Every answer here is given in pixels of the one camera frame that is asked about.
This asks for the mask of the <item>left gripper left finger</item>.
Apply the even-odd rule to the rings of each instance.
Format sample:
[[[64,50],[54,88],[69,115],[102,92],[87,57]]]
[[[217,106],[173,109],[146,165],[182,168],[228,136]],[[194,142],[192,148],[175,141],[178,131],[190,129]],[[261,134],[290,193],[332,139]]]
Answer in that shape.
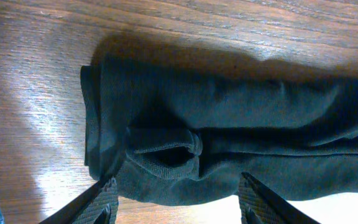
[[[115,224],[118,205],[115,178],[100,180],[40,224]]]

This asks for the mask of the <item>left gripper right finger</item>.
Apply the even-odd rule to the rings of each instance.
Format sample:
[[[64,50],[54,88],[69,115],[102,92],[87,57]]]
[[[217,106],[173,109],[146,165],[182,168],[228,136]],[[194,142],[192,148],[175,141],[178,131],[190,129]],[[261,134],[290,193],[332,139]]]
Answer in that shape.
[[[239,183],[242,224],[319,224],[249,173]]]

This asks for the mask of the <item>black t-shirt with logo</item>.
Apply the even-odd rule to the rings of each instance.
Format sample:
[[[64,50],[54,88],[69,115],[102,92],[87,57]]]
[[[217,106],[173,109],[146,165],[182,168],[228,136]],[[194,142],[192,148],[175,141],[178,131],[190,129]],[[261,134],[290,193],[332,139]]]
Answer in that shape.
[[[358,193],[358,80],[230,80],[106,57],[80,72],[92,178],[118,194],[194,205],[248,173],[287,200]]]

